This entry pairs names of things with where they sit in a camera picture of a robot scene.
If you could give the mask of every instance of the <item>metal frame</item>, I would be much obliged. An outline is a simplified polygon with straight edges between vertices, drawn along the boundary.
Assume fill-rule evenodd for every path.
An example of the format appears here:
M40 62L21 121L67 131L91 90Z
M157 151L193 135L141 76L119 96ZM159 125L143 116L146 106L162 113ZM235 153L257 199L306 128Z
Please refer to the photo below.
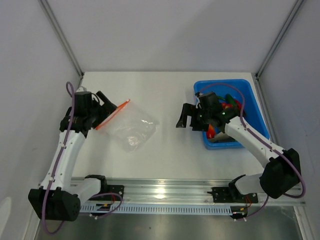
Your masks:
M80 67L80 65L74 55L74 52L72 51L72 49L71 49L71 47L65 37L65 34L63 33L48 1L47 0L38 0L38 2L40 3L44 14L46 15L48 21L50 22L54 33L56 34L57 38L59 39L61 46L63 47L67 57L71 61L72 65L74 67L74 70L79 75L79 77L82 78L84 73L81 70L81 67Z
M67 57L71 61L75 71L80 77L79 86L83 78L83 71L48 3L48 0L38 0L41 5L48 21L50 22L59 42L61 43ZM274 40L271 48L266 54L260 68L255 74L256 81L255 87L257 95L262 107L262 113L270 133L270 138L276 144L279 144L279 139L274 131L272 116L269 112L268 105L265 100L263 89L259 82L260 77L271 61L273 55L279 48L281 42L284 40L286 33L292 25L294 19L303 7L306 0L296 0L292 7L287 19L281 27L276 39ZM83 178L72 178L71 184L76 186L83 181ZM211 187L227 186L230 180L168 180L168 179L108 179L109 184L117 184L125 186L124 201L126 204L133 205L159 205L159 206L213 206L221 207L233 206L234 204L213 203L212 197L207 194ZM291 194L298 194L301 191L297 186L291 190ZM259 203L261 206L266 199L265 194L259 194ZM305 202L299 199L292 199L287 197L280 197L278 199L270 199L268 206L294 206L297 221L300 227L303 239L314 240L310 222L305 209ZM25 232L24 239L32 239L35 236L35 226L39 224L39 219L32 211L30 214L30 223Z
M287 19L285 20L284 24L282 25L280 32L278 33L277 37L275 38L269 52L266 54L258 72L256 73L257 80L260 80L261 74L263 73L263 71L267 67L268 63L272 59L273 55L275 54L275 52L279 48L280 44L284 40L286 33L288 32L290 26L292 25L294 19L296 18L296 16L298 15L300 10L302 9L305 2L306 2L306 0L297 0L295 2Z

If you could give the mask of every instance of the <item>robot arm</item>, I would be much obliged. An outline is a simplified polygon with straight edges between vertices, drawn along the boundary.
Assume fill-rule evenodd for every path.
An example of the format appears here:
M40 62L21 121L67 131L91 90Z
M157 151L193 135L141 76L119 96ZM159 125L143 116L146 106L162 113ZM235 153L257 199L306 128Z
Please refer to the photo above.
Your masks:
M198 98L200 107L188 103L183 105L176 127L185 128L188 116L191 116L193 131L207 131L209 125L218 127L249 150L264 168L263 173L242 175L229 183L229 191L234 199L250 193L266 193L277 199L300 182L292 167L277 154L283 154L301 174L299 154L294 149L283 149L270 142L244 119L242 122L238 108L223 109L214 92L199 95Z
M107 180L100 175L89 175L81 184L71 187L76 159L89 130L96 128L117 109L117 106L111 103L102 92L97 92L96 97L103 101L103 105L100 105L99 99L97 99L98 101L93 99L92 93L89 91L76 92L73 119L70 119L71 108L69 108L60 123L59 142L50 169L40 187L31 189L28 195L28 199L40 219L48 187L48 197L45 203L46 220L74 221L79 215L82 204L93 195L106 192ZM72 121L71 129L67 142L64 144L70 121Z

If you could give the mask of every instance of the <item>white table surface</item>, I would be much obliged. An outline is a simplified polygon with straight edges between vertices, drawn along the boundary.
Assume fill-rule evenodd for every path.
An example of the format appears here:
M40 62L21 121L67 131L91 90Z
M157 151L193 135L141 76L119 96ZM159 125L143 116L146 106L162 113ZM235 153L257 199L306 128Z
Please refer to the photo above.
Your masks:
M160 126L135 152L122 150L112 138L91 130L80 150L73 177L89 174L134 179L234 179L262 173L246 149L207 150L202 133L176 128L184 103L195 102L194 83L201 80L245 79L257 92L250 73L234 72L86 72L82 86L102 91L114 104L126 99L158 119Z

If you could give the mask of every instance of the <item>plastic bag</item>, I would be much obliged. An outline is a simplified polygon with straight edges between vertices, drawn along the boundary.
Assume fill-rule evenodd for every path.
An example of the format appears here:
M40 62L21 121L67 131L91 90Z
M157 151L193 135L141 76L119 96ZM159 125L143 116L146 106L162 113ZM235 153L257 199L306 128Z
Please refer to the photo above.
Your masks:
M145 144L158 125L155 118L127 100L101 124L99 131L109 134L126 152L133 152Z

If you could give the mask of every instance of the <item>blue plastic bin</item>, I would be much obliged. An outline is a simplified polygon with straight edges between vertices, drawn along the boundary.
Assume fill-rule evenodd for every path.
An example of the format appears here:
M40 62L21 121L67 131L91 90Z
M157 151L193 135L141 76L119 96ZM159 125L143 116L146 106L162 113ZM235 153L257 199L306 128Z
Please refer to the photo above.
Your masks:
M252 127L254 127L259 133L261 133L263 136L265 136L268 139L269 134L268 134L266 125L264 123L264 120L261 116L261 113L259 111L258 104L255 99L252 88L250 86L250 83L244 79L197 81L193 86L194 92L197 93L202 88L215 83L229 84L237 88L240 92L242 92L245 98L245 105L244 105L244 111L246 113L245 120ZM242 97L240 96L240 94L236 90L228 86L214 85L202 91L203 94L208 92L214 92L218 96L221 96L223 98L226 96L226 94L230 94L234 99L237 99L240 103L242 103ZM215 142L215 143L209 142L205 132L202 133L202 137L203 137L204 145L208 150L243 148L243 146L237 141Z

